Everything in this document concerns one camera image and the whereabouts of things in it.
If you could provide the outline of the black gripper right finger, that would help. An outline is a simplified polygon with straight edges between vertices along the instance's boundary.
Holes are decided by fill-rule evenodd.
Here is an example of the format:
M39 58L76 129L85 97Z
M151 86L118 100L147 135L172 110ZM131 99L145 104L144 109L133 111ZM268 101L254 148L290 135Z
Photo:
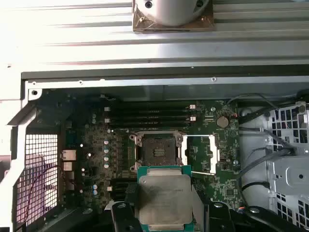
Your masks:
M205 211L206 232L307 232L274 212L259 206L245 207L240 212L226 204L213 202Z

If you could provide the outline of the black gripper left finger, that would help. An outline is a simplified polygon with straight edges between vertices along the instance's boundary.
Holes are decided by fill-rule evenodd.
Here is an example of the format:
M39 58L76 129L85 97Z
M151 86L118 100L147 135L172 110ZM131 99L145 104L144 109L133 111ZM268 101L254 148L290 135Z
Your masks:
M139 220L127 202L116 202L101 214L76 209L47 222L41 232L141 232Z

